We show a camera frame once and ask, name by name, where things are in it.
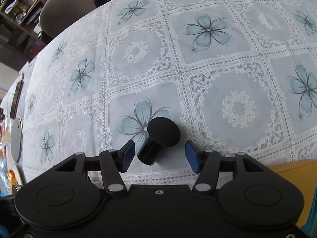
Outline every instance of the bookshelf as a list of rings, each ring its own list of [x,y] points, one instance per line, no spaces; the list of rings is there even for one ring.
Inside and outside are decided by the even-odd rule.
[[[1,0],[0,45],[25,59],[34,58],[46,45],[34,31],[43,6],[41,0]],[[6,35],[1,33],[3,25],[10,30]]]

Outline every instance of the gray chair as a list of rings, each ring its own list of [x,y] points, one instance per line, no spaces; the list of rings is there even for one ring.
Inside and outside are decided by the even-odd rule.
[[[40,14],[42,31],[54,38],[106,2],[106,0],[47,0]]]

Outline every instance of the black cylinder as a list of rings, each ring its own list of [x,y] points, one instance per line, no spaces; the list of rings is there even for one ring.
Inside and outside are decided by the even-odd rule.
[[[180,140],[180,130],[168,118],[156,117],[147,126],[148,137],[143,143],[137,158],[146,165],[153,165],[156,156],[163,148],[175,146]]]

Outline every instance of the wall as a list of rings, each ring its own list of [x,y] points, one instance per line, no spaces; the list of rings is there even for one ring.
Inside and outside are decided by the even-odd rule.
[[[0,90],[7,92],[13,82],[19,76],[19,72],[0,62]]]

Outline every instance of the tablecloth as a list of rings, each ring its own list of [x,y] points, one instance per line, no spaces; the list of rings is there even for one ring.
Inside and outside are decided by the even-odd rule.
[[[264,164],[317,158],[316,53],[317,0],[112,0],[37,56],[23,120],[26,179],[128,140],[137,154],[158,116],[179,126],[181,140],[153,166],[135,156],[127,186],[192,185],[187,140]]]

